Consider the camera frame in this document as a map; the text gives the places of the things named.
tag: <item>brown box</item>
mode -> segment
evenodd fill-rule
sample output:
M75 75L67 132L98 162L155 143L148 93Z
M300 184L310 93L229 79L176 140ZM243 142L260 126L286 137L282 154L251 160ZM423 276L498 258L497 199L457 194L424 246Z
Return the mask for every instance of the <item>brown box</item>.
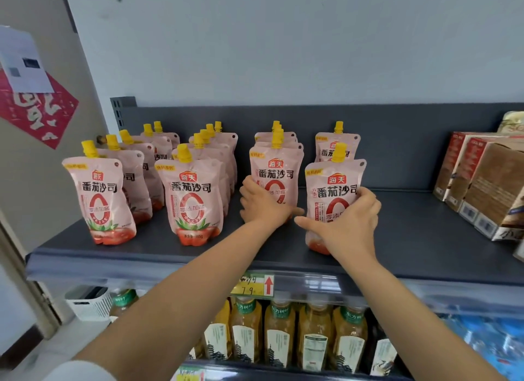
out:
M497 132L454 132L451 134L448 150L442 162L439 176L436 179L433 194L440 201L446 200L449 194L451 182L455 178L455 173L466 150L466 145L472 137L503 137L504 134Z
M487 148L459 214L490 240L523 238L524 142Z
M462 200L468 192L482 156L486 153L486 149L494 142L504 143L508 139L515 138L520 138L520 141L522 141L524 135L491 138L471 137L469 139L462 159L458 163L456 173L453 176L448 196L446 197L446 204L450 206L452 210L459 211Z

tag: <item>white bottle label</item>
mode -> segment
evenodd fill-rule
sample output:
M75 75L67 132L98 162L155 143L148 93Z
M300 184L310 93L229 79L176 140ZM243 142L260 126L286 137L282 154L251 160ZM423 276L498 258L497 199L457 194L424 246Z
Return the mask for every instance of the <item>white bottle label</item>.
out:
M354 336L343 336L338 341L337 370L354 373L362 355L365 341Z
M237 360L252 363L255 360L255 330L246 326L233 326L233 338Z
M197 354L195 352L195 348L192 348L191 351L189 351L189 354L187 355L188 359L195 360L197 358Z
M224 361L227 359L227 329L223 323L213 323L204 332L209 359Z
M393 368L397 350L389 341L389 338L381 339L377 342L373 364L370 375L386 376Z
M267 331L269 364L275 367L287 367L289 352L289 334L280 330Z
M307 371L320 371L324 363L324 355L328 346L328 338L321 334L306 334L304 336L304 354L302 368Z

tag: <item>floor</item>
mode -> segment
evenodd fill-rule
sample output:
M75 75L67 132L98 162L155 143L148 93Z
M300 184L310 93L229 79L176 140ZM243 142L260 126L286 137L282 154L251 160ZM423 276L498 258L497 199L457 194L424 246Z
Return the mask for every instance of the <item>floor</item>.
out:
M55 367L67 362L100 334L106 322L81 322L74 318L48 341L42 341L18 367L0 371L0 381L41 381Z

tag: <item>dark baseboard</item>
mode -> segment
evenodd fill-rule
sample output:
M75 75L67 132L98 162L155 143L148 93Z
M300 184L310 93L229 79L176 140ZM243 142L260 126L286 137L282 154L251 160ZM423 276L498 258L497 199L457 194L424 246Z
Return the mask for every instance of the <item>dark baseboard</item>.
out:
M42 334L38 330L38 327L34 325L27 330L17 342L11 345L11 348L0 356L0 369L14 369L42 340Z

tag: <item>person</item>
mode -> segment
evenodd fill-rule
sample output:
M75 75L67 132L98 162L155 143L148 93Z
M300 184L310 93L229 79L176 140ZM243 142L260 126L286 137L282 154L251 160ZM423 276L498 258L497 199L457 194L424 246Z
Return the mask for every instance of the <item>person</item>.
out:
M171 379L262 244L291 216L324 239L416 380L504 379L377 261L381 204L370 190L361 187L356 202L330 223L276 203L250 176L240 193L244 225L162 280L46 381Z

